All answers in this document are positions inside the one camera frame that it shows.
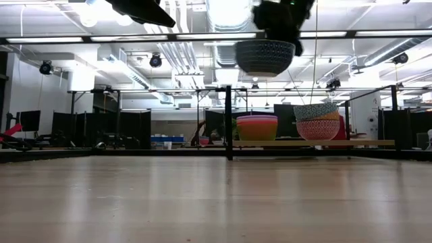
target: teal patterned bowl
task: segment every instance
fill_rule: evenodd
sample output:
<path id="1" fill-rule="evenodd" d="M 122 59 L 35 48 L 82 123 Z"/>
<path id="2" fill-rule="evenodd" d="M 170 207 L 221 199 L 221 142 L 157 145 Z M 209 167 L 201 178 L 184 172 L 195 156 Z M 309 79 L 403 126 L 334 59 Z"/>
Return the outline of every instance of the teal patterned bowl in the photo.
<path id="1" fill-rule="evenodd" d="M 294 107 L 294 115 L 297 121 L 313 119 L 338 110 L 338 106 L 333 103 L 299 105 Z"/>

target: white wall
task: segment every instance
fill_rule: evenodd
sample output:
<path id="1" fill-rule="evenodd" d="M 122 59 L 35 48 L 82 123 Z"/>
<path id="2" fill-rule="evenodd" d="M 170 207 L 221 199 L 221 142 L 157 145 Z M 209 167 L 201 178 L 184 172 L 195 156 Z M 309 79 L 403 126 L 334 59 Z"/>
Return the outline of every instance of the white wall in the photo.
<path id="1" fill-rule="evenodd" d="M 20 61 L 15 53 L 10 53 L 7 61 L 9 81 L 5 90 L 7 95 L 1 130 L 5 130 L 6 113 L 10 112 L 15 116 L 19 111 L 41 110 L 39 134 L 50 134 L 53 112 L 70 112 L 68 81 L 65 78 L 60 81 L 60 77 L 56 75 L 43 76 L 37 67 Z M 14 136 L 32 138 L 33 134 L 20 132 Z"/>

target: bowl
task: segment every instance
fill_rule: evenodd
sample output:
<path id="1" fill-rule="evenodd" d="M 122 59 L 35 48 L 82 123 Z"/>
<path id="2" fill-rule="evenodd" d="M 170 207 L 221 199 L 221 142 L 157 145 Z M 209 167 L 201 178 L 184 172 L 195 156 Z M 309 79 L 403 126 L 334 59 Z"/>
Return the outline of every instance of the bowl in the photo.
<path id="1" fill-rule="evenodd" d="M 294 107 L 294 115 L 298 121 L 306 119 L 317 119 L 328 113 L 338 110 L 338 106 L 333 103 L 298 105 Z"/>
<path id="2" fill-rule="evenodd" d="M 278 40 L 237 42 L 236 61 L 249 76 L 276 77 L 291 64 L 296 47 Z"/>
<path id="3" fill-rule="evenodd" d="M 237 121 L 237 125 L 240 124 L 277 124 L 277 120 L 268 120 L 268 119 L 260 119 L 260 120 L 250 120 L 250 121 Z"/>
<path id="4" fill-rule="evenodd" d="M 334 111 L 325 115 L 322 115 L 320 117 L 314 117 L 310 119 L 305 119 L 304 121 L 310 121 L 315 119 L 332 119 L 332 120 L 339 120 L 339 111 Z"/>
<path id="5" fill-rule="evenodd" d="M 277 122 L 251 121 L 237 124 L 240 140 L 275 140 Z"/>
<path id="6" fill-rule="evenodd" d="M 257 119 L 257 118 L 277 119 L 277 116 L 275 116 L 275 115 L 245 115 L 245 116 L 237 117 L 237 121 L 238 120 L 245 120 L 245 119 Z"/>
<path id="7" fill-rule="evenodd" d="M 339 132 L 339 120 L 297 121 L 297 132 L 305 140 L 331 140 Z"/>

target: red bowl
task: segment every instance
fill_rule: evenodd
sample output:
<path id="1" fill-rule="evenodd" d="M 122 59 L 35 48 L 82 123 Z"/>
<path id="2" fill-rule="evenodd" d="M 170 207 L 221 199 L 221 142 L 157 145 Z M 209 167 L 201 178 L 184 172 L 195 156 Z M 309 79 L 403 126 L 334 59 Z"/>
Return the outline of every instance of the red bowl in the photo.
<path id="1" fill-rule="evenodd" d="M 237 131 L 240 140 L 275 140 L 277 122 L 243 122 L 237 124 Z"/>
<path id="2" fill-rule="evenodd" d="M 339 126 L 336 120 L 298 121 L 297 132 L 306 140 L 331 140 L 338 134 Z"/>

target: orange bowl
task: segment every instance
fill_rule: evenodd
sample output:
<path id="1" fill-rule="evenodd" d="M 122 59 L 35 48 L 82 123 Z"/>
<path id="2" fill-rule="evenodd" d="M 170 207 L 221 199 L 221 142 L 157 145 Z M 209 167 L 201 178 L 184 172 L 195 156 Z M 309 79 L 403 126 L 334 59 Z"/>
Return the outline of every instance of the orange bowl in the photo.
<path id="1" fill-rule="evenodd" d="M 277 122 L 242 122 L 237 124 L 240 140 L 275 140 Z"/>
<path id="2" fill-rule="evenodd" d="M 330 119 L 330 120 L 338 120 L 339 121 L 339 111 L 334 111 L 319 117 L 314 117 L 310 119 L 304 119 L 303 121 L 313 121 L 318 119 Z"/>

